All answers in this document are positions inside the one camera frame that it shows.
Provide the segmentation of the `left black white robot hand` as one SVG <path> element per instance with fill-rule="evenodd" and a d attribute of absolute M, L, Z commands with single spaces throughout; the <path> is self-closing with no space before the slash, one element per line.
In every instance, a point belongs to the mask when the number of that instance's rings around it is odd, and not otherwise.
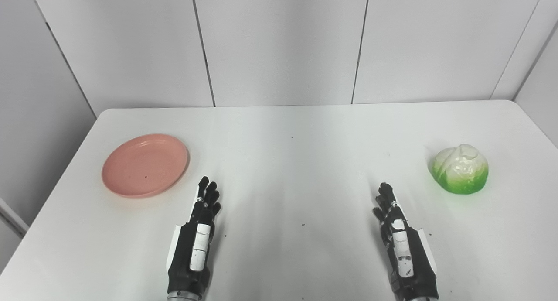
<path fill-rule="evenodd" d="M 189 221 L 173 236 L 172 259 L 167 270 L 168 301 L 201 301 L 211 280 L 209 251 L 215 233 L 215 218 L 221 210 L 217 183 L 204 176 Z"/>

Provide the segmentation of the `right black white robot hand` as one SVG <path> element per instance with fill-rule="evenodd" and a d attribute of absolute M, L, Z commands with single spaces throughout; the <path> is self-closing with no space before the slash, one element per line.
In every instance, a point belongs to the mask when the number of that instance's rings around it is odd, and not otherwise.
<path fill-rule="evenodd" d="M 388 183 L 381 183 L 375 201 L 373 214 L 392 267 L 389 283 L 396 299 L 438 301 L 435 263 L 424 231 L 409 225 Z"/>

